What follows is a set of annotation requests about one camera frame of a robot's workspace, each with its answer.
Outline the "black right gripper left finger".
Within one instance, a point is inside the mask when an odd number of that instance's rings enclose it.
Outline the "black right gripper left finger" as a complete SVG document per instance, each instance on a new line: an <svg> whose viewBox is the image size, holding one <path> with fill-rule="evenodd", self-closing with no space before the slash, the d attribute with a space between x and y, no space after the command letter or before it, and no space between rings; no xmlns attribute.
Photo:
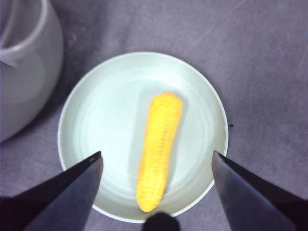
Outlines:
<svg viewBox="0 0 308 231"><path fill-rule="evenodd" d="M0 198L2 231L82 231L103 173L96 152L61 174L13 197Z"/></svg>

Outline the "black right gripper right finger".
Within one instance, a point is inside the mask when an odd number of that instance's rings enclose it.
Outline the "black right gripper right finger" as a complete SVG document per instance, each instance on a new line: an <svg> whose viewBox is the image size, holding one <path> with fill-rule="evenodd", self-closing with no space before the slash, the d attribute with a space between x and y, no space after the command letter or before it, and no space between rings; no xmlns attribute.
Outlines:
<svg viewBox="0 0 308 231"><path fill-rule="evenodd" d="M216 190L233 231L306 231L308 202L213 152Z"/></svg>

